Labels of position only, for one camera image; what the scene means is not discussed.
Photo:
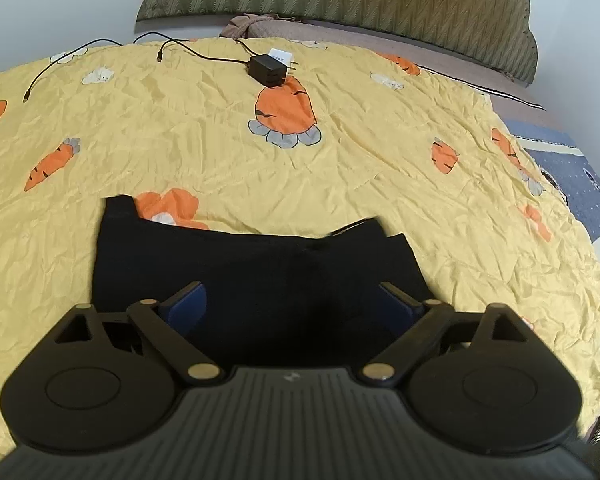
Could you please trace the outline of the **blue patterned pillow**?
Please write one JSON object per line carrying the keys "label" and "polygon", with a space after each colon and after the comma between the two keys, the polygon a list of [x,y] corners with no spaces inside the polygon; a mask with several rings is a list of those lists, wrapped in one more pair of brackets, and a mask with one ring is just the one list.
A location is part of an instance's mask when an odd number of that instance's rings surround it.
{"label": "blue patterned pillow", "polygon": [[540,167],[547,182],[562,194],[592,242],[600,238],[600,177],[567,133],[505,119],[509,132]]}

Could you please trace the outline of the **yellow carrot print bedspread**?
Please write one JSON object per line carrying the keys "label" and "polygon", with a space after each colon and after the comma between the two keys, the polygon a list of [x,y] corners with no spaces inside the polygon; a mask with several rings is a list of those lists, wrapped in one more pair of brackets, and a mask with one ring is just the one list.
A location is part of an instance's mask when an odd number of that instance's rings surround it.
{"label": "yellow carrot print bedspread", "polygon": [[[600,416],[600,260],[494,99],[372,50],[290,44],[285,88],[234,41],[82,50],[0,73],[0,390],[86,298],[107,196],[199,230],[319,236],[379,217],[432,291],[514,308]],[[14,444],[0,413],[0,459]]]}

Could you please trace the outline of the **black pants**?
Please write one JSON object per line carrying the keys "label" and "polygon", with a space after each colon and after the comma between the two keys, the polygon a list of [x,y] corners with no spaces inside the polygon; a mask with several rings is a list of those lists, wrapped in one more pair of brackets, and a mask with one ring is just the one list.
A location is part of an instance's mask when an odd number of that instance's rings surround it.
{"label": "black pants", "polygon": [[405,236],[373,218],[322,238],[228,234],[145,220],[130,196],[106,200],[97,310],[167,300],[191,282],[204,284],[207,313],[184,337],[222,367],[361,365],[403,334],[377,322],[381,282],[431,297]]}

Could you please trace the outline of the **black power adapter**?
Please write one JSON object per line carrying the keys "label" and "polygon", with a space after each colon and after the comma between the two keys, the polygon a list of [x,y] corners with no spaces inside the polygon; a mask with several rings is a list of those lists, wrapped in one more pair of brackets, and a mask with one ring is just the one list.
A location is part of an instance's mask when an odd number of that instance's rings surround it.
{"label": "black power adapter", "polygon": [[268,54],[253,55],[247,62],[248,75],[268,88],[282,86],[291,70],[294,67],[288,67]]}

